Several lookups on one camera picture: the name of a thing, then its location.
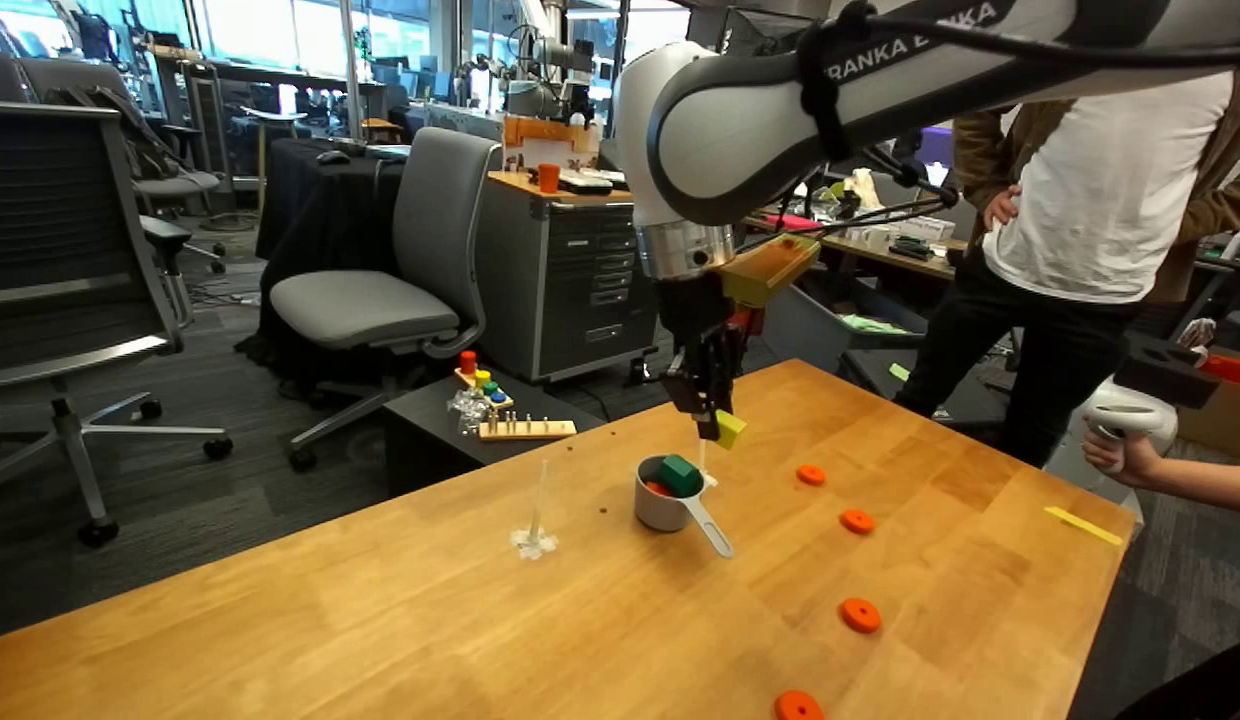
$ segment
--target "chair armrest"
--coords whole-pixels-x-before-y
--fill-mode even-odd
[[[140,216],[140,233],[148,246],[190,246],[193,233],[156,216]]]

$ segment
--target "orange disc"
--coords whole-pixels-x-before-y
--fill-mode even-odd
[[[877,632],[884,628],[884,617],[869,606],[869,599],[845,599],[841,606],[845,624],[851,624],[856,632]]]
[[[845,514],[845,528],[856,535],[871,535],[877,526],[869,514]]]
[[[821,488],[821,486],[824,486],[824,468],[821,468],[821,465],[800,465],[800,468],[796,468],[796,479]]]
[[[824,709],[812,692],[787,690],[778,695],[778,720],[824,720]]]

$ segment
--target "chair wheel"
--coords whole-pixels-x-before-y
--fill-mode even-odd
[[[207,461],[225,461],[227,454],[233,454],[233,440],[227,440],[227,436],[205,446],[205,457],[207,457]]]
[[[317,457],[305,450],[305,454],[289,454],[289,465],[292,474],[310,474],[317,465]]]
[[[84,526],[78,541],[84,541],[90,550],[104,550],[115,541],[115,526]]]
[[[161,416],[165,416],[165,405],[151,398],[131,407],[131,424],[151,424]]]

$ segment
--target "person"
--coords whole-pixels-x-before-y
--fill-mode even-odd
[[[1173,461],[1154,450],[1149,436],[1114,436],[1089,424],[1084,461],[1103,476],[1186,495],[1197,504],[1222,504],[1240,514],[1240,465]],[[1161,718],[1240,718],[1240,645],[1208,656],[1205,663],[1173,677],[1149,695],[1134,701],[1119,720],[1161,720]]]
[[[1240,227],[1240,71],[1020,105],[956,121],[972,257],[937,303],[897,405],[933,416],[1023,333],[998,450],[1050,465],[1067,416],[1116,371],[1140,303],[1179,303],[1197,240]]]

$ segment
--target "floor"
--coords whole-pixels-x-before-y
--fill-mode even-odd
[[[227,271],[190,269],[197,295],[190,350],[84,378],[78,387],[80,407],[96,407],[128,398],[140,382],[165,399],[165,422],[225,424],[237,454],[207,465],[197,446],[101,450],[96,465],[121,521],[108,550],[78,541],[84,514],[62,461],[0,488],[0,632],[267,543],[396,492],[383,479],[378,428],[326,446],[320,465],[305,476],[289,468],[286,432],[314,424],[320,414],[289,399],[273,371],[237,351],[237,339],[255,328],[260,260],[251,260],[251,233],[220,233],[218,240],[227,246]],[[770,345],[751,345],[750,370],[772,361]],[[664,399],[658,385],[629,385],[629,370],[554,393],[599,422]],[[0,416],[38,424],[43,407],[25,407],[25,399],[0,398]],[[1052,474],[1096,486],[1096,474],[1072,450],[1052,461]],[[1072,709],[1075,720],[1103,720],[1165,677],[1240,639],[1240,516],[1170,495],[1125,495],[1103,486],[1096,492],[1140,510],[1143,533],[1114,591]]]

